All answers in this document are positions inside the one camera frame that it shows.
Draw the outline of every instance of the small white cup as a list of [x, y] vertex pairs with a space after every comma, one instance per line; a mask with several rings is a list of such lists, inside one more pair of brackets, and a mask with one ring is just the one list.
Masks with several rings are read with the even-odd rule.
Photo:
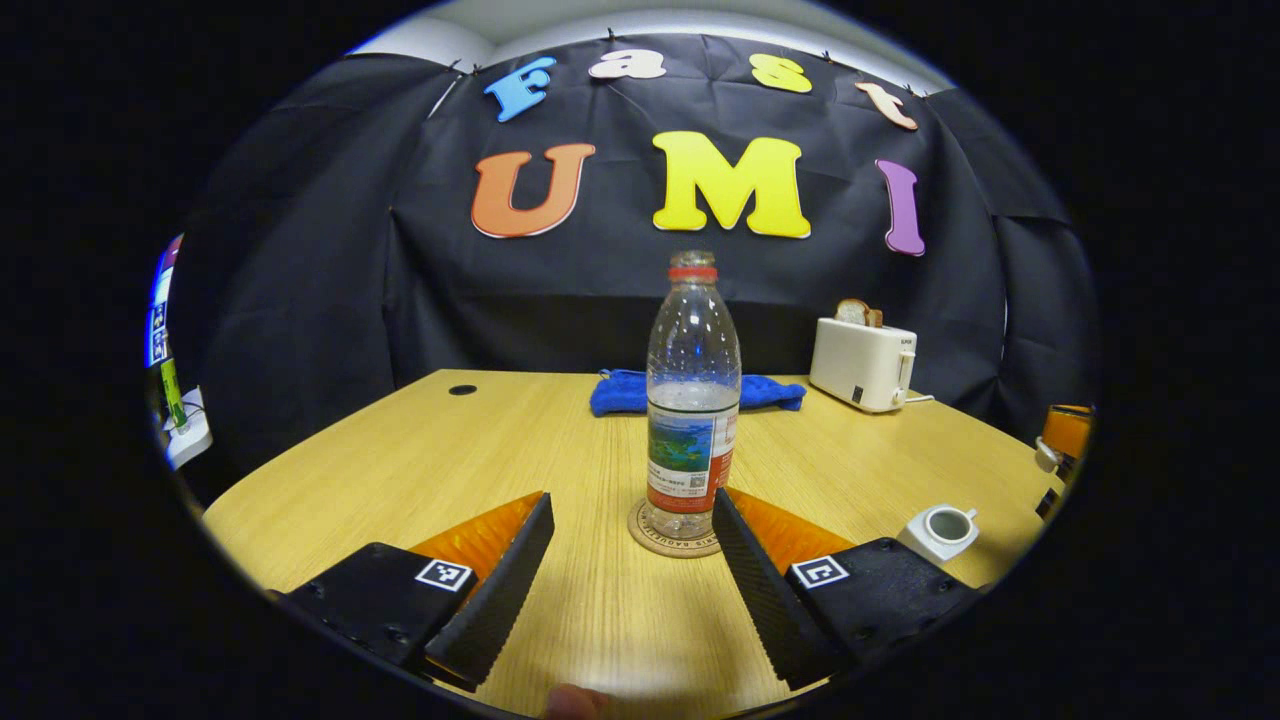
[[977, 515], [977, 510], [961, 512], [950, 505], [934, 505], [911, 518], [897, 534], [897, 542], [941, 566], [978, 538], [978, 525], [973, 521]]

